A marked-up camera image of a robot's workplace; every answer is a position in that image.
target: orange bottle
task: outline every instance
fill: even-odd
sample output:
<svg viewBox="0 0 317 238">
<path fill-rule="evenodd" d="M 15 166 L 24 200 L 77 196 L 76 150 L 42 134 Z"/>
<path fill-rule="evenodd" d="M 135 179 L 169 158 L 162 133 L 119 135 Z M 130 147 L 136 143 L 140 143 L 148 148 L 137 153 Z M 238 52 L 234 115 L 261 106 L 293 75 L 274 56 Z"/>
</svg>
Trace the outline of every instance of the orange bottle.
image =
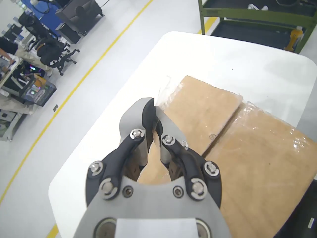
<svg viewBox="0 0 317 238">
<path fill-rule="evenodd" d="M 302 29 L 303 28 L 301 26 L 297 26 L 296 29 L 291 31 L 290 42 L 289 42 L 289 44 L 286 47 L 284 47 L 284 50 L 290 51 L 290 52 L 294 51 L 293 46 L 295 45 L 296 41 L 298 39 L 300 39 L 302 37 L 302 35 L 303 35 L 303 30 Z"/>
</svg>

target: green metal cart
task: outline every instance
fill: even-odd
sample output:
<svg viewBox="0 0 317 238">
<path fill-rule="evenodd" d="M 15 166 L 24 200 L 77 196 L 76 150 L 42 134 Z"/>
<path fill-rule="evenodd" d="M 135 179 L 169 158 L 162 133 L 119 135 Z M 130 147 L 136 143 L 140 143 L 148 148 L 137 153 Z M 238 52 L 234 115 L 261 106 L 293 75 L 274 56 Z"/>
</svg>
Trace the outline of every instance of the green metal cart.
<svg viewBox="0 0 317 238">
<path fill-rule="evenodd" d="M 251 3 L 258 8 L 267 6 L 268 10 L 247 9 Z M 316 7 L 305 3 L 281 6 L 276 0 L 198 0 L 198 4 L 202 34 L 204 17 L 219 17 L 213 36 L 283 49 L 290 41 L 291 31 L 302 26 L 304 35 L 295 45 L 295 53 L 301 51 L 317 24 Z"/>
</svg>

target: person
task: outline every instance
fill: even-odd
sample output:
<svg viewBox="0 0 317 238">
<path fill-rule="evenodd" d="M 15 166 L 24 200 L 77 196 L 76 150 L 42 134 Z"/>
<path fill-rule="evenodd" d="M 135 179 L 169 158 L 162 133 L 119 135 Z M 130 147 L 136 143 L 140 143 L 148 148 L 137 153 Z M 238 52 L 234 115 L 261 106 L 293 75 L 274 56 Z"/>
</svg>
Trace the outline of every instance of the person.
<svg viewBox="0 0 317 238">
<path fill-rule="evenodd" d="M 10 65 L 14 63 L 14 59 L 12 59 L 11 56 L 9 55 L 9 54 L 12 54 L 22 58 L 23 60 L 27 61 L 31 65 L 44 70 L 48 77 L 52 75 L 53 70 L 51 67 L 48 67 L 42 64 L 40 59 L 36 58 L 31 53 L 25 51 L 23 46 L 21 46 L 20 44 L 10 42 L 4 37 L 0 37 L 0 54 L 9 60 Z"/>
<path fill-rule="evenodd" d="M 37 109 L 37 105 L 25 105 L 20 103 L 19 101 L 10 97 L 10 94 L 6 91 L 0 89 L 0 109 L 16 112 L 21 114 L 34 114 L 35 110 Z"/>
</svg>

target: cardboard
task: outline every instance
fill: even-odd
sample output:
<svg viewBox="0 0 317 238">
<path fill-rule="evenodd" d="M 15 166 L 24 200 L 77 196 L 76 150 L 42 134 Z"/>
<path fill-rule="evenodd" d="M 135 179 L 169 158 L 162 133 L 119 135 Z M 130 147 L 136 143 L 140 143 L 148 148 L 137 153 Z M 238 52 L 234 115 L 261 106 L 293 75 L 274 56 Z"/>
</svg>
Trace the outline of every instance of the cardboard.
<svg viewBox="0 0 317 238">
<path fill-rule="evenodd" d="M 181 85 L 181 90 L 164 112 L 185 134 L 190 148 L 202 155 L 240 106 L 242 96 L 190 76 L 186 76 Z M 139 177 L 139 183 L 171 181 L 167 169 L 160 162 L 159 140 L 156 134 L 154 136 L 155 144 L 150 148 L 148 164 Z"/>
<path fill-rule="evenodd" d="M 272 238 L 317 171 L 317 144 L 251 103 L 207 155 L 220 168 L 221 212 L 232 237 Z"/>
<path fill-rule="evenodd" d="M 242 104 L 241 96 L 188 76 L 182 85 L 165 113 L 193 150 L 220 167 L 221 212 L 232 237 L 272 238 L 317 172 L 317 144 L 253 104 Z M 170 181 L 156 134 L 154 142 L 139 183 Z"/>
</svg>

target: white floor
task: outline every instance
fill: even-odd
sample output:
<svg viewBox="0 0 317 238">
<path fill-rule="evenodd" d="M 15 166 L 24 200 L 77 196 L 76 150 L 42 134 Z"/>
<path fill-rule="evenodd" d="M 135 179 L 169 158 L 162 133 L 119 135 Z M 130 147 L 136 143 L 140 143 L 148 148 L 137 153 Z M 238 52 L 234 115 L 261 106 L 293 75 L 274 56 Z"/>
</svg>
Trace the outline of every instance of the white floor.
<svg viewBox="0 0 317 238">
<path fill-rule="evenodd" d="M 108 0 L 96 0 L 102 6 Z M 0 194 L 54 115 L 82 77 L 150 0 L 110 0 L 103 17 L 76 48 L 81 52 L 44 108 L 27 117 L 11 143 L 0 142 Z M 197 0 L 154 0 L 100 60 L 41 136 L 0 205 L 0 237 L 44 238 L 55 220 L 48 187 L 68 156 L 157 41 L 169 31 L 197 33 Z M 317 62 L 309 41 L 306 55 Z"/>
</svg>

